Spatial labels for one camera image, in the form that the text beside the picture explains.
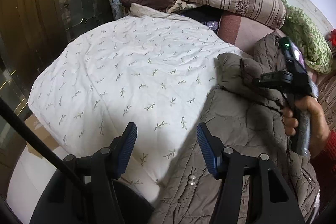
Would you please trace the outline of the person's right hand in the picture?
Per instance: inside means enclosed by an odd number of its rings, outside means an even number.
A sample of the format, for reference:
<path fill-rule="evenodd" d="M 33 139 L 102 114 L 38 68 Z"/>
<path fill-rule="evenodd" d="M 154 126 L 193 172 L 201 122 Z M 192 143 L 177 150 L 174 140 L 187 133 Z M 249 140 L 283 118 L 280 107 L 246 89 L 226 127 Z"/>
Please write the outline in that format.
<path fill-rule="evenodd" d="M 311 157 L 316 157 L 325 148 L 331 134 L 322 106 L 315 98 L 310 96 L 295 101 L 295 106 L 301 111 L 308 111 L 311 115 L 309 151 Z M 294 118 L 293 112 L 288 107 L 285 107 L 282 113 L 286 135 L 294 136 L 295 129 L 298 127 L 298 120 Z"/>

